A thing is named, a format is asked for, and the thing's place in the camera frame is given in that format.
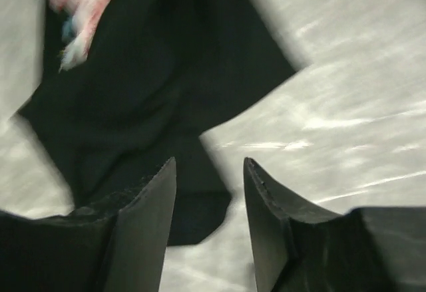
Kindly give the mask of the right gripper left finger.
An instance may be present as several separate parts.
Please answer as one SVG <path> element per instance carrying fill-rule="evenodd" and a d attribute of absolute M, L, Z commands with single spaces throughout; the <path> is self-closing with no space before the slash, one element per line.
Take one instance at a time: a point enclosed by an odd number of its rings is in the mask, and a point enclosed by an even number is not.
<path fill-rule="evenodd" d="M 2 291 L 158 291 L 176 162 L 67 216 L 1 212 Z"/>

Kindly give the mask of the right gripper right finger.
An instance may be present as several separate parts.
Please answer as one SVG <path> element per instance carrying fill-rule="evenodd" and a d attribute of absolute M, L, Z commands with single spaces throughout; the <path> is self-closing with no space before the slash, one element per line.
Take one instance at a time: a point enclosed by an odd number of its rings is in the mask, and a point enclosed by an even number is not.
<path fill-rule="evenodd" d="M 244 193 L 259 291 L 424 291 L 425 208 L 337 214 L 244 160 Z"/>

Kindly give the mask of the black printed t-shirt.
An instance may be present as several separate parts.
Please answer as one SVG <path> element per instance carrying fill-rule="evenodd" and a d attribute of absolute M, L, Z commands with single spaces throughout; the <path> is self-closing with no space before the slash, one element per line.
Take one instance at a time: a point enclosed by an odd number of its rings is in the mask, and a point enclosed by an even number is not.
<path fill-rule="evenodd" d="M 168 243 L 218 229 L 232 196 L 200 135 L 265 97 L 300 66 L 251 0 L 112 0 L 87 60 L 59 70 L 61 21 L 45 11 L 39 86 L 19 109 L 77 207 L 176 160 Z"/>

